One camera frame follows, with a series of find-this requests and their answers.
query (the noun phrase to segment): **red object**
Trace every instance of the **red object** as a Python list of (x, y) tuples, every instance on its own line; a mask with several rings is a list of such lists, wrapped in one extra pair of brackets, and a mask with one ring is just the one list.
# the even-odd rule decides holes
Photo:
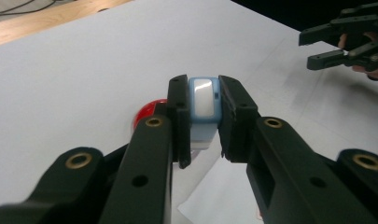
[(144, 105), (133, 118), (133, 129), (136, 128), (136, 125), (138, 125), (140, 119), (152, 116), (154, 114), (154, 109), (156, 108), (157, 103), (166, 103), (166, 99), (155, 100), (147, 105)]

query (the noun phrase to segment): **blue and white object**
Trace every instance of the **blue and white object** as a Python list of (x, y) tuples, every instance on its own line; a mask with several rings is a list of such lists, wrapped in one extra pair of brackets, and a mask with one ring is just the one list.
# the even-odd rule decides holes
[(189, 80), (191, 149), (207, 149), (221, 121), (220, 84), (216, 77)]

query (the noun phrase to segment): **wooden floor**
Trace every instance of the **wooden floor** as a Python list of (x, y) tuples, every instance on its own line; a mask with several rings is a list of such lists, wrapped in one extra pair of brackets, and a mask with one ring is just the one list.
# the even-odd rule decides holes
[(131, 0), (78, 0), (0, 21), (0, 45), (129, 1)]

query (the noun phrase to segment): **wire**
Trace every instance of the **wire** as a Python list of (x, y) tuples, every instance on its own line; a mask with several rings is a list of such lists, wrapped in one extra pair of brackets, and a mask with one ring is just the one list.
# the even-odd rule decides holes
[(26, 5), (30, 4), (30, 3), (33, 3), (34, 1), (35, 1), (35, 0), (30, 0), (29, 2), (26, 2), (26, 3), (21, 4), (21, 5), (19, 5), (19, 6), (12, 7), (12, 8), (10, 8), (10, 9), (6, 9), (6, 10), (3, 10), (3, 11), (0, 11), (0, 13), (5, 13), (5, 12), (12, 11), (12, 10), (14, 10), (14, 9), (16, 9), (16, 8), (23, 7), (23, 6), (26, 6)]
[[(0, 14), (0, 17), (2, 17), (2, 16), (12, 16), (12, 15), (21, 15), (21, 14), (27, 14), (27, 13), (32, 13), (32, 12), (41, 11), (41, 10), (43, 10), (43, 9), (45, 9), (45, 8), (51, 7), (52, 5), (54, 5), (54, 4), (55, 4), (56, 2), (58, 2), (58, 1), (61, 1), (61, 0), (52, 0), (52, 2), (51, 2), (50, 4), (46, 5), (45, 7), (42, 7), (42, 8), (36, 9), (36, 10), (23, 11), (23, 12), (12, 12), (12, 13), (1, 13), (1, 14)], [(30, 2), (25, 3), (25, 4), (22, 4), (21, 6), (18, 6), (18, 7), (23, 7), (23, 6), (27, 5), (27, 4), (29, 4)]]

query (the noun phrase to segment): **white tabletop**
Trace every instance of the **white tabletop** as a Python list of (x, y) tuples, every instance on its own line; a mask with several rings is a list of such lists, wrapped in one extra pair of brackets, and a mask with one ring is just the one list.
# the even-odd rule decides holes
[[(239, 79), (320, 154), (378, 154), (378, 82), (307, 70), (333, 47), (298, 47), (298, 34), (228, 0), (137, 0), (0, 46), (0, 204), (23, 201), (66, 150), (128, 143), (136, 111), (181, 74)], [(173, 223), (190, 223), (176, 208), (219, 154), (216, 138), (175, 170)]]

